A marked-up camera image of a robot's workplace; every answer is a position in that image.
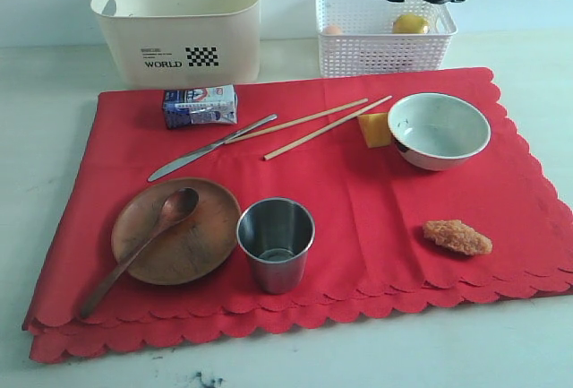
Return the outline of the yellow cheese wedge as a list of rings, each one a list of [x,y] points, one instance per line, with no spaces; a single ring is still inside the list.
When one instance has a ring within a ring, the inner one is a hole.
[[[357,117],[366,146],[369,149],[389,146],[392,134],[389,130],[388,114],[362,114]]]

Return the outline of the stainless steel cup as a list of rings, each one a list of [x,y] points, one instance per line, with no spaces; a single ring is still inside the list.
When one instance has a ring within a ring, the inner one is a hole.
[[[263,291],[285,294],[301,282],[315,238],[314,219],[302,204],[284,197],[253,203],[239,218],[235,234]]]

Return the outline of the red sausage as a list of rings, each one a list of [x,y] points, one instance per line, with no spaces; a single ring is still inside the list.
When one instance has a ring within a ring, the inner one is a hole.
[[[412,60],[406,60],[402,63],[402,68],[404,70],[413,70],[415,68],[415,63]]]

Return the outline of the red scalloped tablecloth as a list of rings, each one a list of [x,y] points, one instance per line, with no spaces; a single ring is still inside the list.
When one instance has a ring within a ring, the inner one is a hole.
[[[489,303],[572,290],[572,214],[500,104],[487,68],[370,75],[242,85],[239,118],[291,120],[361,98],[394,103],[437,91],[479,108],[492,127],[486,149],[450,171],[430,173],[391,147],[368,149],[348,122],[274,160],[264,153],[298,137],[268,134],[216,151],[179,171],[227,187],[243,206],[269,196],[300,202],[316,236],[304,278],[284,295],[254,283],[245,255],[234,251],[212,274],[161,288],[121,279],[94,315],[80,303],[113,267],[112,225],[148,184],[151,172],[218,139],[223,126],[169,131],[160,91],[110,91],[97,113],[72,195],[39,275],[23,323],[40,363],[97,357],[144,346],[203,343],[256,329],[285,332],[327,320],[351,322],[394,310]],[[467,256],[423,235],[429,220],[461,220],[487,236],[490,254]]]

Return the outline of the round wooden plate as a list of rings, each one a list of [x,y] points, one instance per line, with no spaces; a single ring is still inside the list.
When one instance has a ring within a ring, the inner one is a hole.
[[[115,259],[149,238],[161,205],[183,187],[198,193],[195,210],[141,251],[128,268],[135,279],[154,285],[184,284],[218,268],[235,249],[241,211],[234,195],[207,179],[184,177],[152,185],[124,207],[111,235]]]

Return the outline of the dark wooden spoon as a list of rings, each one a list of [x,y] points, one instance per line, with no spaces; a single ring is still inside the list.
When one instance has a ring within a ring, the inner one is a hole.
[[[80,317],[89,317],[99,302],[113,287],[120,276],[130,267],[143,249],[160,234],[188,218],[199,202],[199,194],[191,187],[180,188],[171,193],[163,202],[158,217],[150,231],[150,236],[139,243],[117,263],[116,267],[97,285],[80,309]]]

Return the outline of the brown egg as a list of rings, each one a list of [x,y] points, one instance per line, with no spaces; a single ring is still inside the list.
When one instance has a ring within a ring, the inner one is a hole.
[[[326,26],[322,30],[322,33],[324,35],[342,35],[343,31],[339,26],[332,24],[332,25]]]

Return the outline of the cream plastic bin WORLD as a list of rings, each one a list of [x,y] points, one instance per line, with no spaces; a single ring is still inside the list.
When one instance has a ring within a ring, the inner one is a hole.
[[[115,66],[134,89],[255,82],[260,0],[91,0]]]

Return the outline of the wooden chopstick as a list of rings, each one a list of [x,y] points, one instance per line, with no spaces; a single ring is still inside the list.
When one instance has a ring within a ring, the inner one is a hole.
[[[384,97],[383,99],[379,99],[377,101],[374,101],[373,103],[367,105],[366,107],[359,108],[355,112],[350,113],[346,116],[343,116],[340,119],[332,122],[331,124],[325,125],[322,128],[317,129],[310,134],[307,134],[307,135],[305,135],[305,136],[303,136],[303,137],[301,137],[301,138],[299,138],[299,139],[297,139],[297,140],[295,140],[295,141],[293,141],[293,142],[291,142],[285,146],[282,146],[282,147],[280,147],[280,148],[278,148],[278,149],[276,149],[276,150],[274,150],[268,154],[265,154],[263,156],[263,159],[265,161],[272,160],[272,159],[276,158],[277,156],[282,155],[283,153],[286,153],[287,151],[290,151],[290,150],[292,150],[292,149],[294,149],[294,148],[296,148],[296,147],[298,147],[298,146],[300,146],[306,142],[309,142],[310,140],[312,140],[312,139],[314,139],[314,138],[316,138],[322,134],[325,134],[327,131],[329,131],[329,130],[337,127],[337,126],[342,125],[345,122],[347,122],[347,121],[349,121],[355,117],[358,117],[361,114],[363,114],[363,113],[365,113],[365,112],[367,112],[373,108],[378,107],[380,104],[382,104],[386,101],[389,101],[390,99],[392,99],[391,95]]]
[[[255,132],[251,132],[251,133],[248,133],[248,134],[245,134],[245,135],[236,137],[236,138],[230,140],[229,142],[227,142],[227,143],[225,143],[225,144],[230,144],[230,143],[234,143],[234,142],[240,142],[240,141],[247,140],[247,139],[251,139],[251,138],[254,138],[254,137],[258,137],[258,136],[261,136],[261,135],[264,135],[264,134],[274,133],[274,132],[276,132],[276,131],[279,131],[279,130],[282,130],[282,129],[286,129],[286,128],[291,127],[291,126],[300,125],[300,124],[303,124],[303,123],[306,123],[306,122],[310,122],[310,121],[312,121],[312,120],[314,120],[314,119],[318,119],[318,118],[321,118],[321,117],[324,117],[324,116],[328,116],[328,115],[330,115],[330,114],[334,114],[334,113],[337,113],[337,112],[339,112],[339,111],[342,111],[342,110],[345,110],[345,109],[348,109],[348,108],[353,108],[353,107],[356,107],[356,106],[359,106],[359,105],[363,105],[363,104],[366,103],[367,101],[368,101],[368,99],[367,99],[367,98],[364,98],[364,99],[359,99],[359,100],[356,100],[356,101],[353,101],[353,102],[349,102],[349,103],[346,103],[346,104],[341,105],[341,106],[337,106],[337,107],[334,107],[334,108],[330,108],[330,109],[327,109],[327,110],[323,110],[323,111],[318,112],[318,113],[311,114],[311,115],[309,115],[309,116],[303,116],[303,117],[300,117],[300,118],[297,118],[297,119],[294,119],[294,120],[291,120],[291,121],[288,121],[288,122],[285,122],[285,123],[282,123],[282,124],[279,124],[279,125],[274,125],[274,126],[271,126],[271,127],[265,128],[265,129],[262,129],[262,130],[260,130],[260,131],[255,131]]]

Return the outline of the fried chicken nugget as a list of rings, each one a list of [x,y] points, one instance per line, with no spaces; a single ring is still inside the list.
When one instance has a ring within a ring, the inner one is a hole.
[[[475,256],[490,254],[492,241],[461,220],[429,220],[423,224],[423,235],[435,245],[452,252]]]

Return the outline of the upper wooden chopstick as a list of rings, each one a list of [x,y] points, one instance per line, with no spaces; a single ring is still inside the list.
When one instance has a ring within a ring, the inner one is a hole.
[[[245,134],[245,135],[236,137],[236,138],[230,140],[229,142],[227,142],[227,143],[225,143],[225,144],[230,144],[230,143],[234,143],[234,142],[240,142],[240,141],[247,140],[247,139],[251,139],[251,138],[254,138],[254,137],[258,137],[258,136],[261,136],[261,135],[264,135],[264,134],[274,133],[274,132],[276,132],[276,131],[279,131],[279,130],[282,130],[282,129],[286,129],[286,128],[291,127],[291,126],[300,125],[300,124],[303,124],[303,123],[306,123],[306,122],[310,122],[310,121],[312,121],[312,120],[314,120],[314,119],[318,119],[318,118],[321,118],[321,117],[324,117],[324,116],[328,116],[328,115],[330,115],[330,114],[334,114],[334,113],[337,113],[337,112],[339,112],[339,111],[342,111],[342,110],[345,110],[345,109],[348,109],[348,108],[353,108],[353,107],[356,107],[356,106],[359,106],[359,105],[363,105],[363,104],[366,103],[367,101],[368,101],[368,99],[367,99],[367,98],[364,98],[364,99],[359,99],[359,100],[356,100],[356,101],[353,101],[353,102],[349,102],[349,103],[346,103],[346,104],[341,105],[341,106],[337,106],[337,107],[334,107],[334,108],[330,108],[330,109],[327,109],[327,110],[323,110],[323,111],[318,112],[318,113],[311,114],[311,115],[309,115],[309,116],[303,116],[303,117],[300,117],[300,118],[297,118],[297,119],[294,119],[294,120],[291,120],[291,121],[288,121],[288,122],[285,122],[285,123],[282,123],[282,124],[279,124],[279,125],[274,125],[274,126],[271,126],[271,127],[265,128],[265,129],[262,129],[262,130],[260,130],[260,131],[255,131],[255,132],[251,132],[251,133],[248,133],[248,134]]]

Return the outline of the yellow lemon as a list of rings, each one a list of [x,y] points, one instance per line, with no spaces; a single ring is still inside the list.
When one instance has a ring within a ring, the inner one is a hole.
[[[393,22],[393,34],[427,34],[430,23],[420,15],[413,13],[401,14]]]

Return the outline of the lower wooden chopstick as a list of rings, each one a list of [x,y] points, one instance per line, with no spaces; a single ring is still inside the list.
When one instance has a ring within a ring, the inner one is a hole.
[[[325,125],[322,128],[317,129],[310,134],[307,134],[307,135],[305,135],[305,136],[303,136],[303,137],[301,137],[301,138],[299,138],[299,139],[297,139],[297,140],[295,140],[295,141],[293,141],[293,142],[291,142],[285,146],[282,146],[282,147],[280,147],[280,148],[278,148],[278,149],[276,149],[276,150],[274,150],[268,154],[265,154],[263,156],[263,159],[265,161],[272,160],[272,159],[276,158],[277,156],[282,155],[283,153],[286,153],[287,151],[290,151],[290,150],[292,150],[292,149],[294,149],[294,148],[296,148],[296,147],[298,147],[298,146],[300,146],[306,142],[309,142],[310,140],[312,140],[312,139],[314,139],[314,138],[316,138],[322,134],[325,134],[327,131],[329,131],[329,130],[337,127],[337,126],[342,125],[345,122],[347,122],[347,121],[349,121],[355,117],[358,117],[361,114],[363,114],[363,113],[365,113],[365,112],[367,112],[373,108],[378,107],[380,104],[382,104],[386,101],[389,101],[390,99],[392,99],[391,95],[384,97],[383,99],[379,99],[377,101],[374,101],[373,103],[367,105],[366,107],[359,108],[355,112],[350,113],[346,116],[343,116],[340,119],[332,122],[331,124]]]

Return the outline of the white perforated plastic basket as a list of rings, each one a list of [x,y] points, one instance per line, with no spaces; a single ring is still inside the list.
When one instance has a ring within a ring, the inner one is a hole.
[[[458,31],[445,5],[422,0],[315,0],[315,13],[323,77],[437,70]],[[406,13],[423,16],[430,31],[393,34],[393,22]],[[343,34],[324,35],[332,24]],[[406,60],[415,63],[413,70],[402,68]]]

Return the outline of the blue white milk carton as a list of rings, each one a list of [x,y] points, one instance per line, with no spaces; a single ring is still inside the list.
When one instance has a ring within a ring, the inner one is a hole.
[[[233,85],[166,90],[162,110],[168,129],[188,125],[235,125],[237,103]]]

